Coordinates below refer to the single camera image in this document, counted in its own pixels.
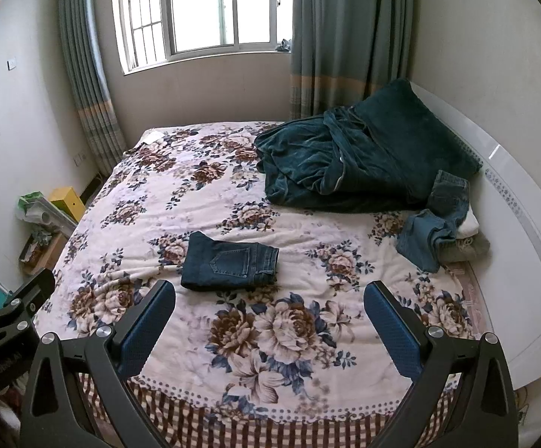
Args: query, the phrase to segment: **metal screw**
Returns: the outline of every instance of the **metal screw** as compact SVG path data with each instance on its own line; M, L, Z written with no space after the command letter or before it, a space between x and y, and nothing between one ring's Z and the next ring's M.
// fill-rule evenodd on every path
M428 334L435 339L440 339L443 335L445 335L445 332L441 327L431 325L428 327Z
M492 344L495 344L499 341L499 338L497 338L497 336L494 334L494 333L491 333L491 332L488 332L486 335L485 335L485 340L488 342L488 343L492 343Z
M55 334L53 332L48 332L42 335L42 343L45 343L48 345L50 343L53 343L54 340L55 340Z
M108 337L109 335L111 335L112 331L113 329L111 327L109 327L108 325L103 325L102 327L96 329L96 337Z

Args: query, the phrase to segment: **jeans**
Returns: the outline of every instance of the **jeans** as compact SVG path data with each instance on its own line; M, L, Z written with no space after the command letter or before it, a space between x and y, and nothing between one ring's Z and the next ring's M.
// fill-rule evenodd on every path
M279 249L258 242L212 240L192 232L182 286L197 292L254 289L275 279Z
M422 271L439 270L439 246L455 242L469 207L470 185L464 178L439 170L426 207L403 224L397 252Z

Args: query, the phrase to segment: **folded clothing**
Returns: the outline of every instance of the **folded clothing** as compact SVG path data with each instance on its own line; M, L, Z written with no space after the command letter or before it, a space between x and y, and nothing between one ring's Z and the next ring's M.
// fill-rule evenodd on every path
M466 237L476 236L479 231L478 219L472 212L472 204L468 204L468 213L466 218L458 227L457 234L455 234L456 239L466 239Z
M480 169L404 79L274 127L254 145L272 203L334 212L422 208L440 169L462 178Z
M213 240L190 235L182 286L197 292L253 289L275 279L279 249L258 242Z
M455 244L455 234L469 208L468 181L439 170L427 208L410 215L397 239L397 252L422 271L439 270L439 247Z
M459 263L473 261L484 256L491 248L491 243L479 232L472 237L457 239L455 242L443 243L439 246L439 263Z

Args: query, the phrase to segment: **window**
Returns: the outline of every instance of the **window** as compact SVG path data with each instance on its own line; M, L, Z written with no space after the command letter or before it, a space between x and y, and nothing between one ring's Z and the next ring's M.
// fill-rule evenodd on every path
M293 0L114 0L126 71L291 39Z

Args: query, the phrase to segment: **curtain fold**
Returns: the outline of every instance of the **curtain fold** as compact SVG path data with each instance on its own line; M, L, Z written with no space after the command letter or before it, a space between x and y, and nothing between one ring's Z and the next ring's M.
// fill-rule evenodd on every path
M127 149L108 92L92 0L59 0L59 29L75 106L98 169L110 175Z
M292 119L405 77L412 13L413 0L293 0Z

